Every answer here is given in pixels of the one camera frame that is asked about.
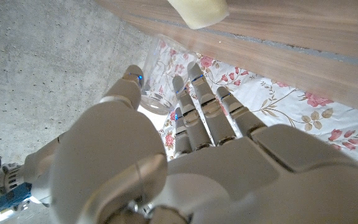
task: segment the white robotic hand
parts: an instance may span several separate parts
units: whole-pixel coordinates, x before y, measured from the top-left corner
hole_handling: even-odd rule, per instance
[[[295,128],[266,127],[224,87],[216,99],[199,66],[188,72],[215,146],[174,79],[177,158],[149,208],[174,208],[188,223],[358,223],[355,161]]]
[[[53,223],[358,223],[357,163],[297,129],[266,127],[225,88],[216,98],[197,65],[188,72],[212,141],[175,78],[176,159],[167,162],[136,111],[143,76],[131,65],[64,135],[7,170],[5,185],[26,199],[31,187]]]

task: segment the wood grain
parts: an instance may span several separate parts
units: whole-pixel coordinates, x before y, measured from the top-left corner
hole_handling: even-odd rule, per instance
[[[145,33],[165,34],[195,52],[358,109],[358,65],[152,21],[107,5]]]
[[[185,24],[166,0],[108,0],[129,13]],[[227,1],[230,16],[209,30],[358,58],[358,0]]]

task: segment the pink flower pattern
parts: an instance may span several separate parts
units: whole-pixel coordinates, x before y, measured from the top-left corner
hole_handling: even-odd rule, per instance
[[[342,142],[342,145],[346,146],[347,148],[349,148],[350,150],[355,150],[356,147],[348,142]]]
[[[229,77],[230,77],[231,80],[234,80],[234,73],[230,73]]]
[[[331,131],[331,137],[329,137],[328,140],[333,141],[341,137],[341,134],[342,134],[341,130],[334,129],[333,131]]]
[[[159,93],[160,95],[162,95],[163,92],[164,92],[164,89],[162,88],[162,86],[160,86],[160,89],[158,90],[158,93]]]
[[[345,133],[345,135],[343,135],[345,138],[348,138],[348,137],[350,137],[350,136],[352,136],[352,134],[354,134],[355,133],[355,130],[353,130],[353,131],[346,131],[346,133]]]
[[[171,121],[175,120],[175,115],[176,115],[175,111],[174,110],[171,111],[171,113],[169,114],[169,118],[171,119]]]
[[[351,139],[349,139],[349,137],[351,137],[356,131],[355,130],[349,130],[346,131],[344,136],[344,139],[340,139],[337,140],[339,137],[341,137],[342,135],[342,131],[339,129],[334,129],[333,131],[331,131],[331,137],[328,138],[328,143],[329,142],[340,142],[343,146],[347,147],[350,150],[355,150],[356,146],[358,145],[358,134],[354,137],[352,137]],[[331,144],[332,147],[334,147],[335,149],[341,150],[342,147],[338,146],[337,144]]]
[[[178,74],[181,74],[183,69],[185,69],[185,67],[182,64],[175,66],[175,72],[177,72]]]
[[[352,144],[358,144],[358,139],[349,139],[349,142]]]
[[[203,56],[200,59],[200,64],[201,64],[202,67],[208,68],[208,67],[210,67],[212,65],[213,60],[214,60],[213,58]]]
[[[165,43],[165,41],[161,40],[160,41],[160,48],[163,49],[165,46],[167,46],[167,44]]]
[[[171,50],[169,51],[169,55],[170,55],[171,57],[174,56],[175,54],[177,54],[177,51],[176,51],[176,50],[171,49]]]
[[[172,133],[168,133],[165,136],[165,147],[167,147],[168,149],[172,149],[173,148],[173,140],[175,140],[175,138],[172,137]]]
[[[279,87],[288,87],[289,85],[282,83],[282,82],[276,82],[276,84],[278,84]]]
[[[311,93],[305,93],[305,97],[308,99],[308,104],[312,107],[317,107],[318,105],[326,106],[328,103],[334,103],[332,100],[325,99]]]
[[[225,81],[225,82],[229,81],[229,80],[227,79],[226,74],[222,75],[222,79],[221,79],[221,80],[223,80],[223,81]]]

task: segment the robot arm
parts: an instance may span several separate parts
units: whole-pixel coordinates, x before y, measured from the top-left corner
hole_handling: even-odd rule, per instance
[[[167,163],[136,111],[143,76],[130,66],[63,136],[7,172],[20,176],[12,191],[30,184],[54,223],[358,222],[352,159],[289,126],[266,127],[224,87],[216,98],[197,65],[188,71],[212,140],[175,78],[176,159]]]

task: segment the wooden surface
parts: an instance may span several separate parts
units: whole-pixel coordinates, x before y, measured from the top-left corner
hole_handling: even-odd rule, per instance
[[[323,51],[336,50],[334,51],[335,53],[339,52],[339,54],[358,57],[358,52],[352,51],[353,47],[358,47],[358,42],[354,42],[355,37],[352,37],[349,34],[343,34],[344,37],[338,41],[334,38],[335,35],[342,35],[341,32],[346,29],[349,29],[348,32],[350,32],[350,27],[344,26],[339,30],[335,28],[320,28],[318,35],[312,35],[313,38],[316,38],[313,39],[306,38],[305,32],[296,34],[295,37],[290,35],[290,32],[294,32],[299,29],[299,27],[303,27],[306,31],[314,29],[312,27],[307,28],[306,24],[298,24],[298,27],[293,26],[292,24],[287,24],[286,27],[282,27],[281,33],[274,34],[274,30],[280,27],[277,23],[266,21],[264,27],[259,27],[256,24],[263,23],[263,21],[258,21],[258,19],[256,19],[256,24],[253,24],[252,19],[250,19],[251,22],[245,22],[242,21],[245,17],[238,16],[238,21],[230,22],[230,18],[227,18],[219,24],[208,27],[208,29],[191,30],[184,26],[184,23],[181,21],[181,18],[178,17],[177,12],[165,1],[138,0],[124,2],[97,0],[97,2],[148,34],[165,34],[181,42],[195,52],[209,55],[210,57],[214,57],[223,62],[248,69],[251,72],[279,80],[302,90],[358,108],[358,65],[314,55],[302,54],[293,50],[271,47],[257,42],[244,41],[242,39],[233,38],[230,35],[221,35],[221,32],[211,32],[211,29],[219,29],[218,31],[236,30],[248,32],[253,28],[253,32],[255,32],[254,37],[256,38],[269,37],[269,40],[274,39],[274,41],[295,39],[298,41],[295,45],[299,44],[301,47],[317,44],[322,47],[321,49]],[[233,16],[233,14],[236,13],[241,14],[240,7],[237,7],[236,11],[233,12],[234,8],[232,4],[235,3],[234,1],[228,1],[228,3],[231,8],[230,16]],[[161,7],[166,7],[167,10],[155,10],[156,8]],[[294,6],[290,9],[295,13],[295,8],[296,7]],[[277,6],[275,9],[276,10],[271,12],[273,16],[279,15],[289,18],[288,15],[280,15],[280,7]],[[339,9],[336,11],[334,10],[333,15],[335,16],[338,12],[340,12]],[[311,17],[310,19],[319,23],[317,17]],[[241,30],[238,28],[246,26],[251,28],[248,30]]]
[[[109,0],[123,11],[185,24],[167,0]],[[358,0],[228,0],[230,15],[209,30],[358,58]]]

